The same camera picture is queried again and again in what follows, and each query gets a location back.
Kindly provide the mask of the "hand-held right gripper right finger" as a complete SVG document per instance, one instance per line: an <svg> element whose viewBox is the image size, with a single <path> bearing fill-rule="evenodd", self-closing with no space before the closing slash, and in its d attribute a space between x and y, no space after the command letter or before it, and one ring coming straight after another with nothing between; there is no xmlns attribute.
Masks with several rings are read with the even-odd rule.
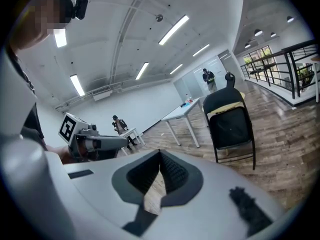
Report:
<svg viewBox="0 0 320 240"><path fill-rule="evenodd" d="M202 189L202 172L194 165L172 153L159 152L159 171L164 180L166 195L161 199L161 207L184 206Z"/></svg>

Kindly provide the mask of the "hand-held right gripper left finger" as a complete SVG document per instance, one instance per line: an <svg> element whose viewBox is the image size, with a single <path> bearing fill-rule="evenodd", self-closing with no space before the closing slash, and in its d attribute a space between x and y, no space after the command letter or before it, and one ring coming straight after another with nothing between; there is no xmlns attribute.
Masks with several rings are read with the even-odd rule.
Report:
<svg viewBox="0 0 320 240"><path fill-rule="evenodd" d="M160 151L154 150L117 169L111 183L126 203L142 205L160 170Z"/></svg>

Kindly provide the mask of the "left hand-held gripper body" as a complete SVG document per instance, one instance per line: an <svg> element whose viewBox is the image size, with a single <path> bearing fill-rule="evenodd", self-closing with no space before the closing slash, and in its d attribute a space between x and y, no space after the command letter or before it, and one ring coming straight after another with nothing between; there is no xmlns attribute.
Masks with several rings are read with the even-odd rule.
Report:
<svg viewBox="0 0 320 240"><path fill-rule="evenodd" d="M78 162L115 158L129 140L121 136L101 135L95 124L65 113L58 135L67 143L71 156Z"/></svg>

